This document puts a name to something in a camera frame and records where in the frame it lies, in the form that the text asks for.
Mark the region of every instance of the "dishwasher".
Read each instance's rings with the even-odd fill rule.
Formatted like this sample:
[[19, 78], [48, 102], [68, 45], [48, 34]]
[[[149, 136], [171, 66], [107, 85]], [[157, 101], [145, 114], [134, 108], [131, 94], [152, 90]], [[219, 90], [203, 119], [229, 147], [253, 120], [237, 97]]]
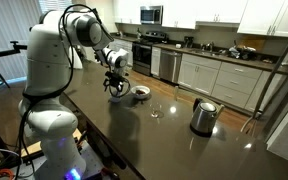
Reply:
[[181, 61], [182, 53], [162, 50], [159, 69], [160, 78], [177, 83]]

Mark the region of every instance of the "stove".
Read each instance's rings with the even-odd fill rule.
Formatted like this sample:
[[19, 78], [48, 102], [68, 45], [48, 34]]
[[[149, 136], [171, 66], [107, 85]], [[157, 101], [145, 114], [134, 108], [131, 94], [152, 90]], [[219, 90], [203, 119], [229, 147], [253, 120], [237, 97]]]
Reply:
[[132, 44], [133, 70], [144, 75], [151, 75], [152, 45], [156, 43], [166, 43], [168, 36], [159, 31], [148, 31], [141, 40]]

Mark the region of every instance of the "kitchen counter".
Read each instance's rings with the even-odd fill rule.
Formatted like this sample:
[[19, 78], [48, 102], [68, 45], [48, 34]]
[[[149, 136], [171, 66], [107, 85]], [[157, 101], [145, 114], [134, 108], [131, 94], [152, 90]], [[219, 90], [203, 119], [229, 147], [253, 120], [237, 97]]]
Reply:
[[[124, 36], [124, 37], [112, 36], [112, 37], [115, 39], [120, 39], [124, 41], [129, 41], [129, 42], [133, 42], [137, 40], [134, 37], [127, 37], [127, 36]], [[219, 55], [219, 56], [203, 55], [200, 53], [191, 52], [193, 49], [196, 49], [196, 48], [176, 48], [174, 44], [154, 44], [153, 46], [159, 47], [161, 49], [173, 50], [173, 51], [177, 51], [180, 53], [187, 53], [187, 54], [201, 56], [201, 57], [218, 60], [222, 62], [239, 64], [239, 65], [252, 67], [252, 68], [256, 68], [256, 69], [260, 69], [264, 71], [271, 71], [275, 65], [275, 64], [264, 63], [262, 61], [246, 61], [246, 60], [241, 60], [241, 59], [234, 59], [234, 58], [230, 58], [230, 57], [223, 56], [223, 55]], [[280, 66], [277, 72], [280, 74], [288, 74], [288, 66]]]
[[[288, 179], [288, 161], [267, 151], [266, 144], [220, 122], [212, 137], [197, 136], [189, 128], [192, 107], [155, 91], [147, 100], [127, 94], [111, 103], [103, 92], [107, 69], [83, 66], [74, 70], [65, 94], [146, 179]], [[162, 105], [161, 118], [150, 116], [151, 102]]]

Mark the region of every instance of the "backsplash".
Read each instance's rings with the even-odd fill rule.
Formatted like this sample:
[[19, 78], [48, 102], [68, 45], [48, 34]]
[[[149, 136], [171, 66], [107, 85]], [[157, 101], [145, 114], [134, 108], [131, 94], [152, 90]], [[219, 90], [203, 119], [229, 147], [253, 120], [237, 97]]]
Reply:
[[259, 53], [280, 56], [288, 44], [288, 38], [247, 35], [237, 33], [236, 27], [196, 26], [196, 29], [167, 28], [161, 25], [116, 24], [119, 31], [136, 34], [137, 28], [146, 31], [163, 31], [170, 40], [183, 41], [184, 36], [193, 36], [195, 44], [214, 42], [215, 46], [230, 48], [237, 44], [254, 47]]

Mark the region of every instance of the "sink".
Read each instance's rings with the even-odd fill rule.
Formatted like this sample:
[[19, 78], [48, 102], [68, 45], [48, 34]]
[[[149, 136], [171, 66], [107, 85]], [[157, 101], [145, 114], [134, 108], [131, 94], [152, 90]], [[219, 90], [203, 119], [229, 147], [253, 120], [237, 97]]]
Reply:
[[219, 56], [220, 54], [218, 52], [210, 52], [210, 51], [204, 51], [201, 49], [192, 49], [189, 50], [190, 53], [196, 53], [196, 54], [203, 54], [207, 56]]

